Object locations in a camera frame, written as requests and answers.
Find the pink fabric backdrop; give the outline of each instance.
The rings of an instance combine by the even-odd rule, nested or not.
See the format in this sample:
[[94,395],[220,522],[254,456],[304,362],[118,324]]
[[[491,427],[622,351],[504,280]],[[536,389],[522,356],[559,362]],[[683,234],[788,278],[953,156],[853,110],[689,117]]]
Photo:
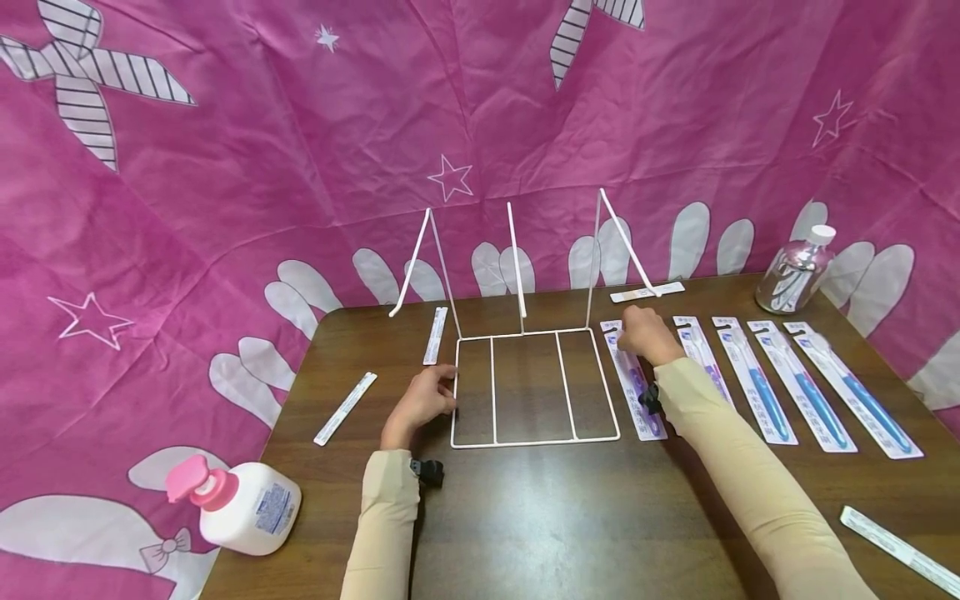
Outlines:
[[[825,290],[960,432],[952,3],[374,4],[0,8],[0,597],[195,597],[216,550],[165,470],[259,455],[428,206],[464,297],[516,285],[508,200],[536,290],[597,276],[599,185],[654,279],[828,221]],[[600,280],[635,281],[611,233]]]

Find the arm sleeve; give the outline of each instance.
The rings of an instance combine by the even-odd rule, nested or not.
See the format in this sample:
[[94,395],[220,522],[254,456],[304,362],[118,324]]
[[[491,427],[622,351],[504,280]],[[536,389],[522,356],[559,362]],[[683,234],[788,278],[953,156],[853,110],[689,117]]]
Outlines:
[[797,480],[689,358],[654,369],[660,402],[696,450],[784,600],[876,600]]
[[420,480],[408,450],[374,452],[340,600],[406,600]]

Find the dark brown tabletop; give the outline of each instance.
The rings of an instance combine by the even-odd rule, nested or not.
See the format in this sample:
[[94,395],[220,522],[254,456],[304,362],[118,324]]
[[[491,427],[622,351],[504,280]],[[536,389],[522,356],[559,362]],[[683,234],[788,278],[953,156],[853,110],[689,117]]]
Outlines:
[[[769,319],[754,303],[757,276],[695,279],[687,291],[633,302],[669,322],[673,315]],[[613,288],[593,297],[591,324],[618,319]],[[527,297],[529,329],[582,326],[586,290]],[[364,466],[384,420],[422,368],[434,307],[334,312],[323,319],[263,462],[303,489],[290,539],[274,555],[224,550],[204,600],[325,600],[339,597],[356,531]],[[465,336],[518,330],[516,297],[457,300]],[[849,504],[953,572],[960,572],[960,447],[829,301],[818,294],[792,319],[826,334],[837,354],[886,407],[925,457],[883,454],[829,384],[802,360],[859,447],[820,449],[796,405],[751,338],[774,392],[800,440],[771,446],[799,480],[880,598],[949,598],[840,521]],[[719,338],[707,332],[740,415],[756,421]],[[586,333],[561,337],[578,434],[613,432],[610,410]],[[450,448],[449,419],[421,432],[415,453],[443,461],[442,490],[426,491],[415,534],[411,598],[776,598],[773,583],[718,497],[697,456],[669,428],[666,442],[637,439],[603,339],[597,336],[622,437],[615,442],[486,449]],[[461,344],[457,443],[491,435],[489,342]],[[456,330],[447,318],[441,361],[453,362]],[[495,341],[498,437],[569,437],[554,336]],[[644,365],[652,377],[649,365]],[[326,447],[313,444],[326,420],[366,371],[379,375]]]

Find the black clip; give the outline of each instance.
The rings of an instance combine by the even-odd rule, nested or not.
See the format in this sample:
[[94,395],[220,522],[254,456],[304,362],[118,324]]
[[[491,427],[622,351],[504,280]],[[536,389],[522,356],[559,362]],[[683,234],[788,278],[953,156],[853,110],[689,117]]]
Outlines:
[[410,470],[427,488],[444,486],[444,464],[440,461],[410,461]]
[[660,404],[660,386],[657,382],[651,383],[645,392],[640,395],[640,404],[647,409],[651,415],[663,412],[663,405]]

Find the white metal frame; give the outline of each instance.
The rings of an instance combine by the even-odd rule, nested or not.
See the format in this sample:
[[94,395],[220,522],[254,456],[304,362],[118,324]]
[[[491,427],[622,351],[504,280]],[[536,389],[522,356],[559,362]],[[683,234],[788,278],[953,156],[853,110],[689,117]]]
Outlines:
[[[643,270],[643,266],[640,264],[639,258],[636,257],[633,247],[631,247],[630,242],[627,240],[627,235],[623,230],[623,227],[620,226],[620,222],[617,221],[616,213],[613,211],[613,207],[610,204],[610,200],[607,199],[607,192],[600,188],[597,193],[597,207],[596,207],[596,216],[593,223],[593,239],[596,240],[597,235],[600,231],[600,206],[601,204],[606,207],[607,212],[610,213],[610,217],[613,220],[613,224],[616,226],[617,233],[620,234],[620,239],[623,241],[624,245],[627,247],[628,252],[630,253],[631,261],[634,263],[634,266],[640,273],[640,278],[643,280],[643,284],[648,290],[650,290],[654,296],[659,297],[660,291],[654,287],[650,282],[650,279],[647,277],[646,272]],[[490,384],[491,384],[491,406],[492,406],[492,421],[493,421],[493,442],[488,444],[457,444],[455,441],[456,436],[456,419],[453,420],[453,424],[450,427],[450,447],[464,449],[464,448],[493,448],[493,447],[516,447],[516,446],[528,446],[528,445],[560,445],[560,444],[587,444],[590,442],[614,442],[620,439],[620,423],[616,418],[616,413],[613,410],[613,400],[610,396],[610,387],[607,385],[607,377],[603,373],[603,365],[600,363],[600,351],[597,348],[596,336],[593,334],[593,329],[590,327],[590,309],[593,306],[593,288],[595,287],[596,281],[593,277],[594,268],[597,266],[597,244],[594,243],[592,250],[590,252],[590,285],[587,294],[587,319],[584,322],[582,327],[574,327],[570,329],[549,329],[544,331],[527,331],[524,324],[524,320],[527,318],[527,306],[526,301],[523,297],[523,282],[520,278],[520,263],[517,258],[516,250],[516,230],[514,229],[514,210],[509,202],[507,202],[507,217],[510,222],[510,243],[514,250],[514,273],[516,275],[516,302],[517,307],[519,308],[520,315],[520,331],[519,333],[507,333],[502,335],[481,335],[473,337],[464,337],[463,329],[460,327],[460,319],[457,317],[457,308],[453,300],[453,291],[450,289],[450,277],[446,271],[446,263],[444,261],[444,251],[441,249],[440,245],[440,234],[437,232],[437,223],[433,218],[433,211],[430,208],[427,208],[423,214],[423,224],[420,226],[420,234],[417,236],[417,244],[414,246],[414,253],[410,259],[410,265],[407,267],[406,276],[403,279],[403,285],[400,288],[400,296],[396,301],[396,306],[393,310],[390,311],[390,316],[393,317],[399,312],[400,308],[403,306],[403,300],[407,294],[407,288],[410,285],[410,275],[414,270],[414,263],[417,261],[417,255],[420,253],[420,244],[423,241],[423,235],[426,233],[426,225],[429,222],[433,229],[433,238],[437,243],[437,254],[440,256],[440,267],[444,272],[444,283],[446,284],[446,294],[450,300],[450,312],[453,313],[453,322],[457,326],[457,351],[455,363],[460,366],[460,345],[463,342],[476,342],[481,340],[490,340]],[[560,334],[562,333],[576,333],[576,332],[586,332],[590,336],[590,341],[593,343],[593,356],[597,362],[597,370],[600,371],[600,379],[603,381],[604,394],[607,397],[607,405],[610,407],[610,416],[613,419],[613,426],[616,430],[616,434],[612,436],[598,437],[598,438],[582,438],[577,435],[577,426],[575,419],[573,418],[573,408],[570,403],[570,391],[569,386],[566,381],[566,367],[564,365],[564,353],[561,350],[560,346]],[[528,337],[534,335],[553,335],[554,339],[557,342],[557,355],[560,358],[560,373],[561,377],[564,380],[564,395],[566,396],[566,410],[567,414],[570,417],[570,431],[573,435],[571,438],[564,438],[561,440],[539,440],[533,442],[500,442],[497,439],[496,432],[496,372],[493,361],[493,340],[495,339],[504,339],[504,338],[520,338]],[[457,395],[457,386],[460,381],[460,376],[457,375],[453,379],[453,395]]]

